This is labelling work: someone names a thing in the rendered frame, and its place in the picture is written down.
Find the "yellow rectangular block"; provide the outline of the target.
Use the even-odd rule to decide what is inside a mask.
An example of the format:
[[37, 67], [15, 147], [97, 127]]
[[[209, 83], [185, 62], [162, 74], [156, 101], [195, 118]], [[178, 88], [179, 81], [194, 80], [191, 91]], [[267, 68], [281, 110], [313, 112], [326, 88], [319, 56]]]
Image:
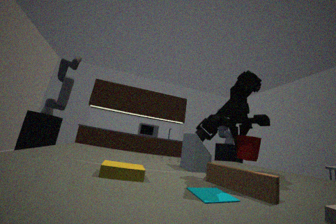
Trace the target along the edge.
[[145, 176], [143, 165], [105, 160], [100, 166], [100, 178], [143, 183]]

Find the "brown rectangular bar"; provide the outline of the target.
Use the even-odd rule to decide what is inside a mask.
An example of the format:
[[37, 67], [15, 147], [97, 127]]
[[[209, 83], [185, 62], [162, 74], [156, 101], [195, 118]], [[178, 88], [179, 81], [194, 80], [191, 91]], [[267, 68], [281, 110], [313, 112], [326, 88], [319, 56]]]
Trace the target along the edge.
[[274, 205], [279, 204], [279, 176], [207, 163], [206, 181]]

